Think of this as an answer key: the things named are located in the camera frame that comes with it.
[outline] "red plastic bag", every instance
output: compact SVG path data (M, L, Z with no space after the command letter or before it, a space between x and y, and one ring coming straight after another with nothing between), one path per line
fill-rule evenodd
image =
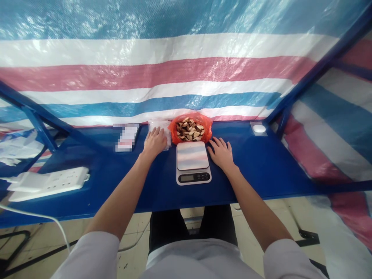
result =
M177 145L180 142L184 142L177 136L177 129L176 125L178 122L182 122L186 117L189 117L190 119L194 120L198 125L204 126L204 135L201 137L200 141L203 141L204 143L207 143L212 138L212 119L200 114L198 112L189 113L189 114L183 114L180 116L177 116L175 119L172 120L171 124L168 126L168 130L171 132L172 135L172 142Z

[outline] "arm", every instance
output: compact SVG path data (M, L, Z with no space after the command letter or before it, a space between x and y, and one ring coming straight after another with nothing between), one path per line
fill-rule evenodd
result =
M244 217L263 251L266 251L271 243L279 239L292 239L283 223L256 193L241 174L239 168L234 164L230 143L227 142L226 144L222 138L217 139L213 137L213 139L214 141L210 141L210 143L214 148L214 152L210 147L207 147L209 154L213 162L228 177Z
M103 231L121 239L140 198L150 166L167 145L164 129L158 127L148 134L143 152L94 216L84 234Z

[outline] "digital kitchen scale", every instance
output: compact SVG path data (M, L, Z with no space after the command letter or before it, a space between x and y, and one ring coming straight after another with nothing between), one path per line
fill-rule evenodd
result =
M205 143L185 142L177 145L178 185L209 183L212 180Z

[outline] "white sleeve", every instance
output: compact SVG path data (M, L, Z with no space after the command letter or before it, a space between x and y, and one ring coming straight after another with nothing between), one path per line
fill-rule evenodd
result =
M108 232L83 235L51 279L116 279L119 243Z
M281 239L272 243L263 257L266 279L323 279L296 242Z

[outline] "person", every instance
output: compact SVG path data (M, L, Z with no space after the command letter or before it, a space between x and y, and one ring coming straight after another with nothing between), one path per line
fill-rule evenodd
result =
M207 147L229 179L250 229L263 249L266 279L323 278L234 164L232 147L213 137ZM134 213L149 168L165 148L164 129L151 131L132 169L99 209L53 279L112 279L117 251ZM238 248L230 205L205 207L199 235L189 236L179 210L153 212L150 252L141 278L261 278Z

